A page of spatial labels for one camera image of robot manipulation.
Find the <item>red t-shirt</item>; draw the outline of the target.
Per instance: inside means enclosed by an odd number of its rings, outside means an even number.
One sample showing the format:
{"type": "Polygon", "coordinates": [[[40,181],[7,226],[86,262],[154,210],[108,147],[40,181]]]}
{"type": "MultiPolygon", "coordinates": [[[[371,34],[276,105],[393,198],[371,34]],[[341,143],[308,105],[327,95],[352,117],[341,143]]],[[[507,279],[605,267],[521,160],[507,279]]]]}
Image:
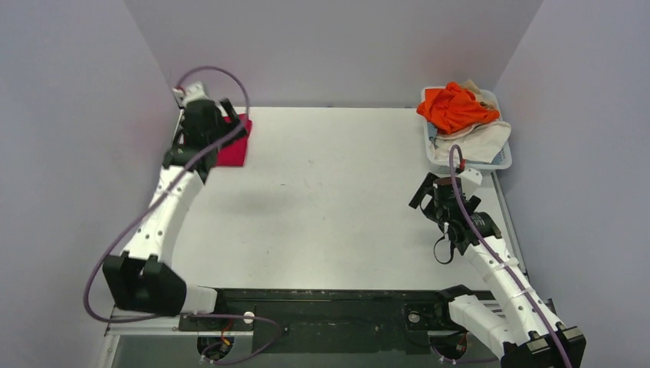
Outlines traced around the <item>red t-shirt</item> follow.
{"type": "Polygon", "coordinates": [[[238,117],[245,122],[245,136],[223,148],[216,154],[214,167],[243,167],[248,154],[248,140],[253,127],[253,122],[246,114],[239,114],[238,117]]]}

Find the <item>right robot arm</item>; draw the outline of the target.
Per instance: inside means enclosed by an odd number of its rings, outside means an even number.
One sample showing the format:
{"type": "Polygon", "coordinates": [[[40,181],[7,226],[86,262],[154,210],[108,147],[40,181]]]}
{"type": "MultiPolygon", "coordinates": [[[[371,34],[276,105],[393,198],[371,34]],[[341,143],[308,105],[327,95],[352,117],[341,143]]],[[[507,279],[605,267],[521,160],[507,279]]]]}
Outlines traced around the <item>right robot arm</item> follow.
{"type": "Polygon", "coordinates": [[[480,176],[469,169],[449,177],[430,172],[409,202],[438,226],[451,254],[476,270],[499,306],[492,311],[460,284],[438,292],[435,322],[473,334],[502,367],[580,366],[586,349],[583,333],[565,325],[542,301],[502,231],[489,214],[478,211],[481,200],[465,193],[465,186],[480,176]]]}

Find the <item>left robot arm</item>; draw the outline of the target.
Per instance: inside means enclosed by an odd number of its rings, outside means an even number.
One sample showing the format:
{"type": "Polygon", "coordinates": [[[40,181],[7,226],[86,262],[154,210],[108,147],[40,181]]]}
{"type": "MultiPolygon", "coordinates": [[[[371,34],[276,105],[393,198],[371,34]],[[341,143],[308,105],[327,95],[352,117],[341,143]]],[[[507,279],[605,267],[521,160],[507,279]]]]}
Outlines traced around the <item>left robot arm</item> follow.
{"type": "Polygon", "coordinates": [[[187,283],[171,263],[185,217],[205,188],[219,151],[248,135],[246,122],[228,99],[185,103],[162,159],[150,211],[136,221],[123,250],[102,263],[119,309],[170,317],[199,314],[211,330],[226,325],[229,310],[218,290],[187,283]]]}

